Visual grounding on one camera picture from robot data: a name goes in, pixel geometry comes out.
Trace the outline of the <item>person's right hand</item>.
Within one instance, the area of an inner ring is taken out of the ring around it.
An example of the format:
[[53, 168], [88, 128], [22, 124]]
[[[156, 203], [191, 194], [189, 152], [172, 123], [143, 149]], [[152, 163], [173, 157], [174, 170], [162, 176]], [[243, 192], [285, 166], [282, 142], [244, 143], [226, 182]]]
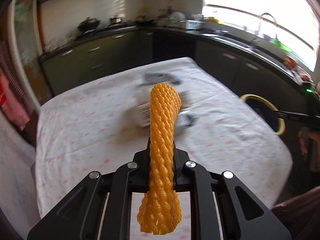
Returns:
[[300, 143], [300, 151], [302, 155], [306, 155], [308, 153], [308, 146], [312, 141], [315, 141], [319, 144], [319, 132], [303, 132], [300, 130], [298, 132], [298, 140]]

